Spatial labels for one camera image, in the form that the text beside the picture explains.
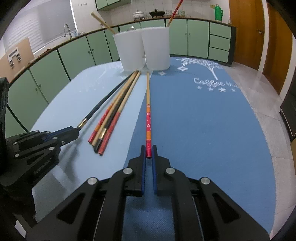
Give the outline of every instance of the red stick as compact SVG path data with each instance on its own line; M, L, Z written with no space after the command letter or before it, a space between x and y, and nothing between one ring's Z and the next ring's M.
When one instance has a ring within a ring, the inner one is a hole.
M150 84L149 72L147 72L147 91L146 91L146 157L151 158L151 115L150 115Z

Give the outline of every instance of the window blind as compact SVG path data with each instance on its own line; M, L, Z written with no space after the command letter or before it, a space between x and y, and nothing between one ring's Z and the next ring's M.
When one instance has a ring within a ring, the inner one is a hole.
M31 0L4 33L5 49L9 50L28 37L35 52L63 36L65 23L69 25L70 31L75 30L70 0Z

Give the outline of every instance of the orange patterned chopstick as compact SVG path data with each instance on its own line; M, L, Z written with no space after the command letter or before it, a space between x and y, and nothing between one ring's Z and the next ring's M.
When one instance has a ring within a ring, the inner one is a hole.
M149 72L147 72L147 92L146 92L146 157L151 158L151 115L150 115L150 83Z
M135 84L136 84L136 82L137 82L140 74L141 74L141 72L139 71L138 74L137 74L137 76L135 77L132 85L130 86L128 92L126 93L126 95L125 95L122 103L120 104L120 106L119 106L119 108L117 110L117 113L115 114L115 116L114 116L114 118L113 118L113 120L111 122L110 127L108 128L108 130L106 131L106 133L104 135L103 142L102 142L102 144L101 144L101 146L99 148L99 151L98 151L98 153L100 155L103 155L103 153L104 153L104 151L105 151L105 149L107 147L108 141L109 141L110 136L111 136L111 134L112 134L112 132L114 130L114 127L115 127L115 125L116 125L116 123L117 123L117 121L119 119L119 116L120 116L120 114L121 114L121 112L122 112L122 110L123 110L123 108L124 108L124 106L125 106L128 98L129 98L129 96L130 96L130 94L131 94L131 92L133 90L133 87L135 86Z
M178 5L177 5L177 7L176 7L174 13L173 13L172 16L170 17L170 20L169 20L169 22L168 22L167 27L170 26L170 23L172 22L174 16L176 15L176 12L178 11L178 9L179 9L179 7L181 6L181 3L182 3L182 2L183 2L183 0L180 0L180 1L179 1L179 3L178 3Z

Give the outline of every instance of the metal screw head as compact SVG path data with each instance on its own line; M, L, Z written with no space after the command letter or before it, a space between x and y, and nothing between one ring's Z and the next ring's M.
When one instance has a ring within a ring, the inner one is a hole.
M125 169L123 169L123 173L124 174L131 174L133 172L133 169L131 169L131 168L129 168L129 167L127 167L127 168L125 168Z
M88 180L87 180L87 183L89 185L93 185L93 184L96 184L97 182L97 179L95 177L90 177Z
M172 168L172 167L168 167L166 170L165 170L165 172L167 173L167 174L174 174L175 173L175 169L174 168Z
M208 185L211 182L211 180L208 179L207 177L203 177L200 181L204 185Z

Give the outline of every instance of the green cabinet door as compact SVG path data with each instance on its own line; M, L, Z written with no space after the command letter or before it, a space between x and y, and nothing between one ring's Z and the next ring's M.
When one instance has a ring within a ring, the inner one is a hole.
M103 7L106 7L107 4L107 0L96 0L96 8L99 10Z
M120 32L127 31L131 26L134 26L135 29L139 29L140 23L137 22L137 23L130 23L130 24L122 25L119 27Z
M108 5L119 2L119 0L107 0Z
M207 58L209 22L188 20L188 55Z
M218 24L210 23L210 34L222 36L224 38L231 38L231 27Z
M114 32L118 33L118 27L112 28ZM107 44L110 50L111 58L113 61L119 60L119 54L116 48L116 44L113 38L113 34L109 30L104 30L107 39Z
M30 67L30 71L49 103L69 83L56 50Z
M86 36L89 41L92 55L96 65L112 62L105 32L99 31Z
M186 19L174 19L170 25L170 54L187 55Z
M209 48L209 59L228 62L229 52L222 49Z
M60 47L59 53L71 80L81 71L95 65L86 36Z
M30 130L47 107L47 102L37 87L30 70L13 83L8 92L8 104L20 122Z
M164 27L165 21L163 19L157 19L157 20L149 20L140 22L141 28L148 28L148 27Z
M5 137L11 137L18 134L25 133L25 130L20 126L16 119L12 116L10 111L6 109L5 114Z

